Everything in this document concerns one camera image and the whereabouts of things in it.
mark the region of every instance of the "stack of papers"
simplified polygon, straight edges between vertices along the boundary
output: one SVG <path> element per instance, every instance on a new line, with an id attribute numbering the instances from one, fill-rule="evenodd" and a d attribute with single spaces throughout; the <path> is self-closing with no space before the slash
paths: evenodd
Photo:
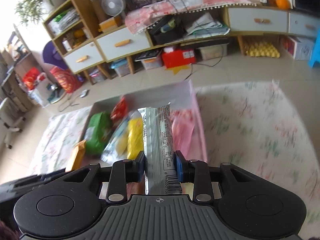
<path id="1" fill-rule="evenodd" d="M 210 13 L 205 13 L 187 28 L 187 36 L 225 33 L 229 27 L 218 20 L 214 20 Z"/>

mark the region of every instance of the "floral tablecloth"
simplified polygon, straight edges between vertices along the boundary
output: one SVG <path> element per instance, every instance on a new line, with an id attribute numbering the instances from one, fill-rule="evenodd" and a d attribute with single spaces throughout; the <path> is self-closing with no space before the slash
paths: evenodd
<path id="1" fill-rule="evenodd" d="M 65 168 L 80 141 L 91 106 L 53 116 L 37 146 L 29 174 L 50 173 Z"/>
<path id="2" fill-rule="evenodd" d="M 319 164 L 295 107 L 274 82 L 197 88 L 208 163 L 231 162 L 297 194 L 300 237 L 320 237 Z"/>

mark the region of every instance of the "yellow star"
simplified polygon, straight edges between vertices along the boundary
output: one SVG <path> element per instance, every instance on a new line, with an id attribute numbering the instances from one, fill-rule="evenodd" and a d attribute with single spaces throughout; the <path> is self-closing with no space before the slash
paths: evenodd
<path id="1" fill-rule="evenodd" d="M 179 67 L 167 68 L 166 70 L 172 70 L 173 74 L 176 75 L 182 69 L 190 69 L 190 67 L 189 67 L 189 65 L 182 65 L 182 66 L 179 66 Z"/>

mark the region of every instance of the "yellow egg tray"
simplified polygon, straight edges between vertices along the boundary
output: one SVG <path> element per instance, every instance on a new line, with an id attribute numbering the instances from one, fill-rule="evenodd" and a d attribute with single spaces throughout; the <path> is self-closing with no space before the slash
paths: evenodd
<path id="1" fill-rule="evenodd" d="M 244 42 L 244 49 L 250 57 L 274 57 L 279 58 L 280 53 L 271 42 L 267 41 L 247 41 Z"/>

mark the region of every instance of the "green package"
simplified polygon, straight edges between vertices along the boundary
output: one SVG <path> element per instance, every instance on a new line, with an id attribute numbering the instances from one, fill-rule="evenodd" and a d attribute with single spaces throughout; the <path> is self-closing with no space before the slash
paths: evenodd
<path id="1" fill-rule="evenodd" d="M 84 135 L 84 140 L 86 140 L 85 153 L 101 155 L 112 135 L 111 129 L 112 122 L 109 113 L 101 112 L 94 114 L 90 118 Z"/>

